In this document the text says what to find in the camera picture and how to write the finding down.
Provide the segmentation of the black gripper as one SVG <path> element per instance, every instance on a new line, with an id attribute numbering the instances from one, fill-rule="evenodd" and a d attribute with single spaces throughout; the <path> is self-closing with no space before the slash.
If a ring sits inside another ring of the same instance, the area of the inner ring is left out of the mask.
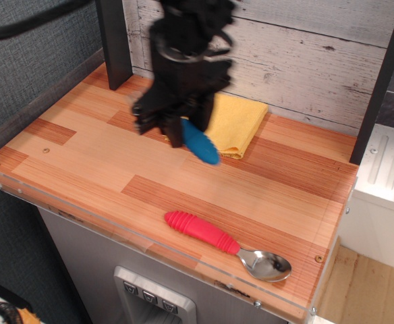
<path id="1" fill-rule="evenodd" d="M 230 83 L 232 60 L 210 61 L 230 48 L 213 51 L 209 44 L 233 23 L 232 1 L 161 1 L 163 17 L 149 30 L 154 83 L 132 106 L 134 127 L 143 135 L 158 128 L 173 148 L 183 146 L 179 100 L 187 100 L 188 119 L 205 132 L 213 112 L 215 92 Z"/>

